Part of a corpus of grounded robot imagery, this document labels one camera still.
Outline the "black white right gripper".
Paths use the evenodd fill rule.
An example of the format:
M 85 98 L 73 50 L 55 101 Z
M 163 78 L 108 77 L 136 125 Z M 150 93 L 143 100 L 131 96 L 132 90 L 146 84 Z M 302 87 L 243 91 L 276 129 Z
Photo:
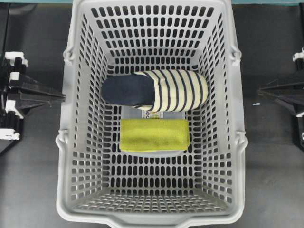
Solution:
M 304 47 L 293 55 L 296 80 L 276 79 L 262 86 L 258 94 L 285 107 L 297 118 L 299 148 L 304 148 Z

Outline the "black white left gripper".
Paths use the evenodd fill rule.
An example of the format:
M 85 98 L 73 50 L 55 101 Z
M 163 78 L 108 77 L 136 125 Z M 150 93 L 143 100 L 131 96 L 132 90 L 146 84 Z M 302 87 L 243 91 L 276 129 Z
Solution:
M 0 138 L 19 140 L 21 110 L 38 106 L 53 106 L 64 102 L 65 95 L 26 74 L 28 61 L 22 52 L 5 52 L 0 64 Z M 18 93 L 21 91 L 33 94 Z

